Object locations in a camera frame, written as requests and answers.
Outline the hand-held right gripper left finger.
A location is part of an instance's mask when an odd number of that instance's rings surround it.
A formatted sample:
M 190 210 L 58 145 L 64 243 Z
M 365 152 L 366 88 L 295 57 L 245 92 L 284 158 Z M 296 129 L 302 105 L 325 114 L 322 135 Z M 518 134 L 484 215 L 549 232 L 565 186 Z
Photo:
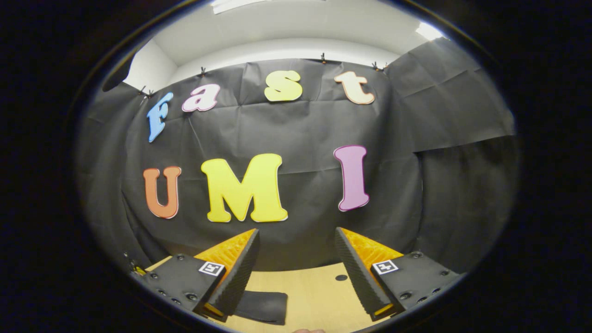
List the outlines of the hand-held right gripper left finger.
M 172 255 L 139 281 L 186 311 L 225 321 L 245 293 L 259 247 L 259 230 L 250 229 L 198 255 Z

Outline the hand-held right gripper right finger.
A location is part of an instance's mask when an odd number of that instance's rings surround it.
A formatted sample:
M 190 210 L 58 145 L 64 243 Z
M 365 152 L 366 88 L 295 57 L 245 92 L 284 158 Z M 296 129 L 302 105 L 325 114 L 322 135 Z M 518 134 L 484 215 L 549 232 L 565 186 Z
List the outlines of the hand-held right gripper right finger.
M 334 242 L 372 321 L 414 308 L 463 277 L 420 251 L 403 254 L 345 228 L 335 229 Z

